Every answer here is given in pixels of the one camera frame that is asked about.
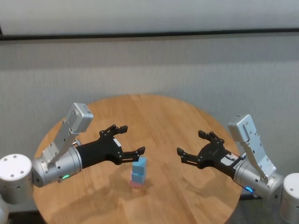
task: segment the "toy block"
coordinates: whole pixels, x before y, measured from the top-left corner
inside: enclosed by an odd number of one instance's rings
[[[134,174],[140,174],[140,175],[146,174],[146,158],[139,157],[139,161],[133,162],[132,171]]]
[[[143,184],[136,183],[134,181],[130,181],[130,185],[131,185],[132,188],[141,188],[143,186]]]
[[[135,183],[143,184],[145,180],[145,175],[131,173],[131,180]]]

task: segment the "wooden tabletop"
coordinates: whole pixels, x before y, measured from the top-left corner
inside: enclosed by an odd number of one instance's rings
[[[154,95],[127,95],[90,104],[93,121],[80,141],[99,138],[112,124],[128,125],[116,135],[123,151],[145,146],[147,179],[142,189],[129,184],[131,163],[112,162],[43,188],[34,199],[49,224],[223,224],[235,209],[241,187],[214,168],[182,164],[177,147],[198,154],[208,141],[198,130],[214,131],[226,149],[238,154],[233,140],[214,118],[183,101]],[[36,157],[54,140],[58,122],[44,137]]]

